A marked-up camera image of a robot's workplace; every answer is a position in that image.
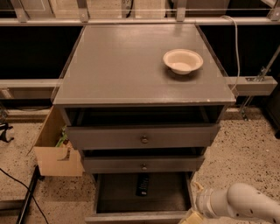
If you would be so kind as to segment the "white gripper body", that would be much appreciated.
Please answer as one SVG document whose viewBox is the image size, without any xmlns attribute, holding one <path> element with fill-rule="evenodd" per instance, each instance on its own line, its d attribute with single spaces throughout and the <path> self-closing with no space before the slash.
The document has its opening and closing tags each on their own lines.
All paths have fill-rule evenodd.
<svg viewBox="0 0 280 224">
<path fill-rule="evenodd" d="M 208 219 L 221 217 L 222 190 L 206 188 L 198 192 L 195 204 L 198 211 Z"/>
</svg>

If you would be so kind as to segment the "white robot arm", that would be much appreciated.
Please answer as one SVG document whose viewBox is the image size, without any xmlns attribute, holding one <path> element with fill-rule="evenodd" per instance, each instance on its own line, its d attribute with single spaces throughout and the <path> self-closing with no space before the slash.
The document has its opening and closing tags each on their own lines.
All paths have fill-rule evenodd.
<svg viewBox="0 0 280 224">
<path fill-rule="evenodd" d="M 195 208 L 190 208 L 178 224 L 202 224 L 205 218 L 228 217 L 240 220 L 263 220 L 280 224 L 280 203 L 253 186 L 234 183 L 227 189 L 199 187 Z"/>
</svg>

